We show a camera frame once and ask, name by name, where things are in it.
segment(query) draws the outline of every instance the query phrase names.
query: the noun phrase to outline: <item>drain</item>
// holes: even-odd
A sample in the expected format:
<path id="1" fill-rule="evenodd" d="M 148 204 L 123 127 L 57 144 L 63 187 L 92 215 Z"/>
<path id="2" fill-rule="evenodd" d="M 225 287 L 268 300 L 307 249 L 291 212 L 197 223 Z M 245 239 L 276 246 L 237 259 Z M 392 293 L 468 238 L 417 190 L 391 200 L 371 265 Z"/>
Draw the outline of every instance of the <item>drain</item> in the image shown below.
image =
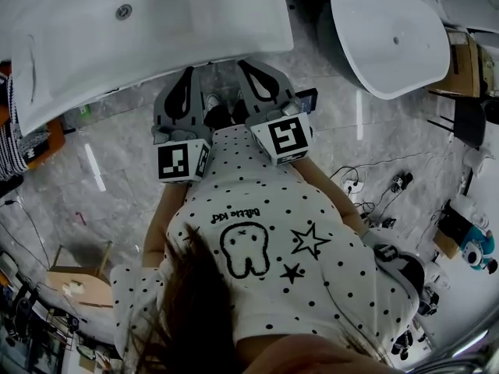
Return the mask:
<path id="1" fill-rule="evenodd" d="M 132 15 L 132 6 L 130 4 L 124 4 L 116 10 L 116 19 L 118 21 L 124 21 L 131 15 Z"/>

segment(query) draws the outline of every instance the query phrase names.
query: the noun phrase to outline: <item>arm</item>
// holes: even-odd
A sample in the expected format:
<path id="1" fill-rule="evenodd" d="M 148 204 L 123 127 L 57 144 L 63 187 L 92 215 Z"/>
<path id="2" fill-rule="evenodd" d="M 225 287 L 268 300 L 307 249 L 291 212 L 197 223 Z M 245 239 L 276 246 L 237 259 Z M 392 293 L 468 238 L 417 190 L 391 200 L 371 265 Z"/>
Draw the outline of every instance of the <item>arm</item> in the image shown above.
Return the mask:
<path id="1" fill-rule="evenodd" d="M 366 234 L 368 227 L 360 218 L 357 209 L 347 195 L 330 180 L 309 158 L 292 162 L 293 167 L 303 176 L 303 179 L 317 187 L 331 200 L 340 213 L 343 223 L 355 231 L 359 237 Z"/>
<path id="2" fill-rule="evenodd" d="M 187 184 L 167 184 L 150 221 L 143 245 L 142 266 L 158 267 L 165 254 L 166 229 L 186 198 Z"/>

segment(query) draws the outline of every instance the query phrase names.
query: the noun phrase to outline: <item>chair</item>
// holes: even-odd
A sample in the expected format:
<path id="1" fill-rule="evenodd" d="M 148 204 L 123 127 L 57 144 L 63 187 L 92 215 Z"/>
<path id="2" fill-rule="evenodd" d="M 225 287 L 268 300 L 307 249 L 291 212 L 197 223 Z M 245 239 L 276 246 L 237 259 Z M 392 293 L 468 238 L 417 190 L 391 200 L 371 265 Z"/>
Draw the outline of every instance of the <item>chair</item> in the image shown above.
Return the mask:
<path id="1" fill-rule="evenodd" d="M 454 128 L 448 128 L 429 119 L 428 122 L 439 128 L 453 132 L 458 139 L 472 148 L 478 148 L 483 144 L 487 118 L 482 104 L 477 99 L 455 98 L 454 121 L 444 116 L 441 116 L 441 118 L 453 123 Z"/>
<path id="2" fill-rule="evenodd" d="M 50 287 L 67 295 L 65 289 L 67 290 L 71 284 L 74 284 L 83 291 L 69 295 L 74 301 L 81 305 L 112 308 L 111 284 L 103 275 L 111 245 L 112 242 L 108 242 L 101 265 L 98 268 L 56 266 L 62 249 L 62 245 L 60 245 L 55 254 L 54 264 L 47 272 L 47 281 Z"/>

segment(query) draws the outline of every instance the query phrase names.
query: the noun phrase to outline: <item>shoe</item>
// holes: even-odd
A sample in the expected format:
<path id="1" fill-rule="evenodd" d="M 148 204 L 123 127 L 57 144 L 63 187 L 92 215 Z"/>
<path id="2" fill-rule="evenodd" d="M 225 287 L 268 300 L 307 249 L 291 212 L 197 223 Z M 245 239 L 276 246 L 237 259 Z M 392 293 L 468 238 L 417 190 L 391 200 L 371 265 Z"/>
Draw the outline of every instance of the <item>shoe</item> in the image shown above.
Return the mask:
<path id="1" fill-rule="evenodd" d="M 221 105 L 220 97 L 217 94 L 210 94 L 206 97 L 206 114 L 218 105 Z"/>

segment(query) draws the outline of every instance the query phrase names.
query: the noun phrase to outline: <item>star print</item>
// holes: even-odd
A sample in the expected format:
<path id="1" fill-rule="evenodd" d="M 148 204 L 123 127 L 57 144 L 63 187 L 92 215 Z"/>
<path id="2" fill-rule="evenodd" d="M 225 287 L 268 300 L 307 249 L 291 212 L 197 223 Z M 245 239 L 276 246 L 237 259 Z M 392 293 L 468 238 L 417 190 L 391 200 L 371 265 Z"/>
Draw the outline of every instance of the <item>star print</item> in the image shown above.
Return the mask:
<path id="1" fill-rule="evenodd" d="M 316 235 L 315 235 L 315 223 L 312 223 L 312 226 L 309 228 L 308 232 L 305 234 L 300 233 L 299 231 L 295 231 L 295 230 L 291 230 L 291 232 L 299 240 L 298 246 L 296 246 L 296 248 L 293 250 L 293 252 L 291 252 L 291 254 L 305 251 L 306 249 L 308 249 L 315 260 L 319 260 L 317 258 L 317 255 L 319 255 L 320 250 L 317 249 L 317 247 L 321 244 L 325 244 L 326 242 L 330 241 L 330 239 L 316 237 Z"/>
<path id="2" fill-rule="evenodd" d="M 299 267 L 299 263 L 297 263 L 296 266 L 293 267 L 292 269 L 290 269 L 289 267 L 284 265 L 286 273 L 284 273 L 281 277 L 287 277 L 291 281 L 291 284 L 294 284 L 295 278 L 305 277 L 302 274 L 298 273 L 298 267 Z"/>

